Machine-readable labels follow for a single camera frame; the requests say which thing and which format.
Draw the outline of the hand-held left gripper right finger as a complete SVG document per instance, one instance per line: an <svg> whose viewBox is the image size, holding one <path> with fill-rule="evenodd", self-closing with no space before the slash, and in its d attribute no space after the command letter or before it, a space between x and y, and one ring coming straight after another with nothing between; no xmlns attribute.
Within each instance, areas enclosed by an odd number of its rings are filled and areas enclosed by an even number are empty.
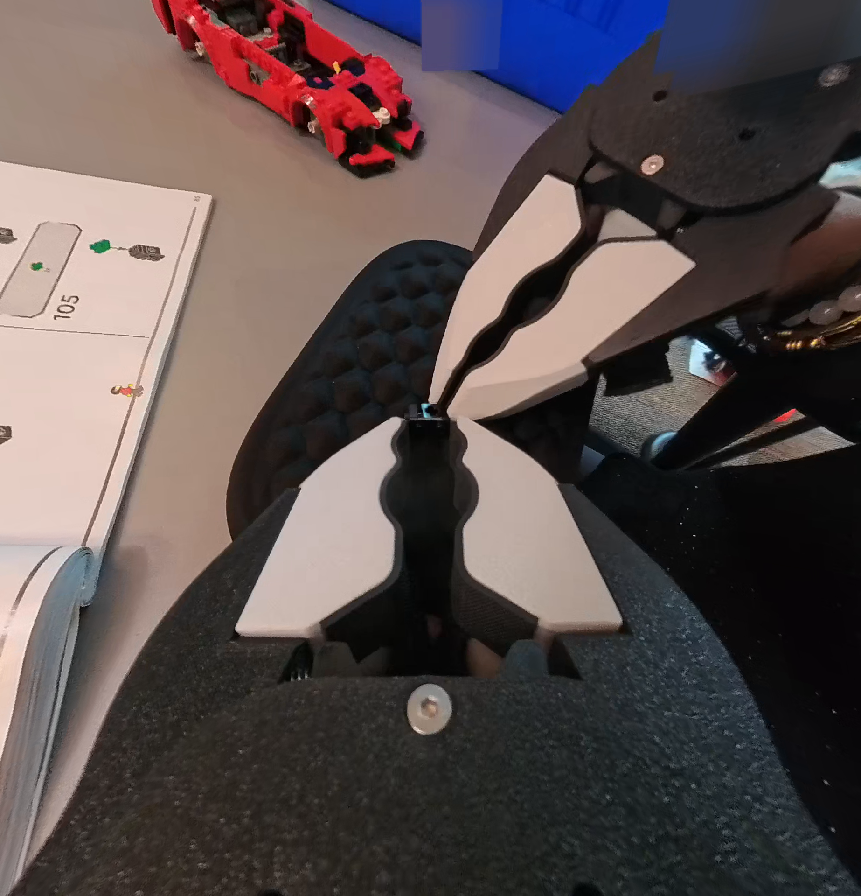
<svg viewBox="0 0 861 896"><path fill-rule="evenodd" d="M449 605L456 627L497 655L517 642L611 635L623 617L553 476L465 418L450 423L456 521Z"/></svg>

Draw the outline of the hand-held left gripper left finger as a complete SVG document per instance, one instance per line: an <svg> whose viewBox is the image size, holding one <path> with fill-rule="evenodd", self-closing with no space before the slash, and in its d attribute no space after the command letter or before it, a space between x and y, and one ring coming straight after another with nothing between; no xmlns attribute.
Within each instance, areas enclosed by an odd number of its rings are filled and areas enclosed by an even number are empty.
<svg viewBox="0 0 861 896"><path fill-rule="evenodd" d="M393 641L404 606L403 532L386 489L402 468L392 418L320 465L290 512L235 624L251 639Z"/></svg>

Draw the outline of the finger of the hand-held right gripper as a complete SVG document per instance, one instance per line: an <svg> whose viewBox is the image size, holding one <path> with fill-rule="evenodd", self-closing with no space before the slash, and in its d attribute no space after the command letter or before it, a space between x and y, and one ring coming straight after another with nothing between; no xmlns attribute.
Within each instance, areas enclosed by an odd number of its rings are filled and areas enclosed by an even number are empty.
<svg viewBox="0 0 861 896"><path fill-rule="evenodd" d="M555 303L513 330L458 387L458 418L508 416L587 382L591 356L617 330L693 270L653 228L619 209L569 272Z"/></svg>
<svg viewBox="0 0 861 896"><path fill-rule="evenodd" d="M586 215L574 184L547 174L473 262L451 308L429 403L455 419L467 376L491 360L522 321L538 285L551 287L583 247Z"/></svg>

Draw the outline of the red lego car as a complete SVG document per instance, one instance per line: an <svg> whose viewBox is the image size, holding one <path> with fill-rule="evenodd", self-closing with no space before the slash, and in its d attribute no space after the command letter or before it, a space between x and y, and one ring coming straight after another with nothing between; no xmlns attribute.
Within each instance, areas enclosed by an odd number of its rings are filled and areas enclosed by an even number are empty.
<svg viewBox="0 0 861 896"><path fill-rule="evenodd" d="M319 141L359 177L392 170L424 147L401 75L357 51L293 1L153 1L189 56L230 89Z"/></svg>

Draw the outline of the lego instruction booklet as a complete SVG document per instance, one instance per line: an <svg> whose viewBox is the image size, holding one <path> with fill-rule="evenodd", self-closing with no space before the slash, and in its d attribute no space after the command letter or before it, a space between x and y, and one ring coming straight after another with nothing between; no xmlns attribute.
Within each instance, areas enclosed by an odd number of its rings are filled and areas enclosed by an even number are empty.
<svg viewBox="0 0 861 896"><path fill-rule="evenodd" d="M0 161L0 894L212 203Z"/></svg>

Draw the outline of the person's right hand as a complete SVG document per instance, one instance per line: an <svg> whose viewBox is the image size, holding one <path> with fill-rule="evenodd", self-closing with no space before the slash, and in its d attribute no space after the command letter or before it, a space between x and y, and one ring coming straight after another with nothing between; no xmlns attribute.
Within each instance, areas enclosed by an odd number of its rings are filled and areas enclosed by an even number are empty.
<svg viewBox="0 0 861 896"><path fill-rule="evenodd" d="M803 320L861 277L861 185L847 185L836 196L826 216L792 243L768 292L777 322Z"/></svg>

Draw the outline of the black quilted wrist rest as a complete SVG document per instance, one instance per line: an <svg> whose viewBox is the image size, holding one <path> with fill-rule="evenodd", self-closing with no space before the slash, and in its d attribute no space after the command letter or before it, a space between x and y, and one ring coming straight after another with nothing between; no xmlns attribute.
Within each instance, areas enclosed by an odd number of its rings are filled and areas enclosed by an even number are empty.
<svg viewBox="0 0 861 896"><path fill-rule="evenodd" d="M350 442L429 398L470 250L412 240L381 252L346 288L245 437L226 492L232 539Z"/></svg>

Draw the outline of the black office chair base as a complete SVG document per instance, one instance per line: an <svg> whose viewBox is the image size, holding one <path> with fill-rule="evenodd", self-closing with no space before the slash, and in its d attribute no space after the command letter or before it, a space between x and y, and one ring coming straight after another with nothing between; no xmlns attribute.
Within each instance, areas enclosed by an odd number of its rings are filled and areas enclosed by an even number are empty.
<svg viewBox="0 0 861 896"><path fill-rule="evenodd" d="M812 428L861 443L861 342L832 350L756 353L713 328L699 338L733 375L676 433L648 441L658 469L679 471L739 456L730 446L790 410Z"/></svg>

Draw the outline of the large blue storage bin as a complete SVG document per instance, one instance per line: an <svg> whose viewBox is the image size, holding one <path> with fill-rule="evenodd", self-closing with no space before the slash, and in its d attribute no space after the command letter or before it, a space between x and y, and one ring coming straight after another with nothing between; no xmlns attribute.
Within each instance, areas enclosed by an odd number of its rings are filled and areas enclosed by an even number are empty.
<svg viewBox="0 0 861 896"><path fill-rule="evenodd" d="M564 112L665 21L667 1L505 1L492 83Z"/></svg>

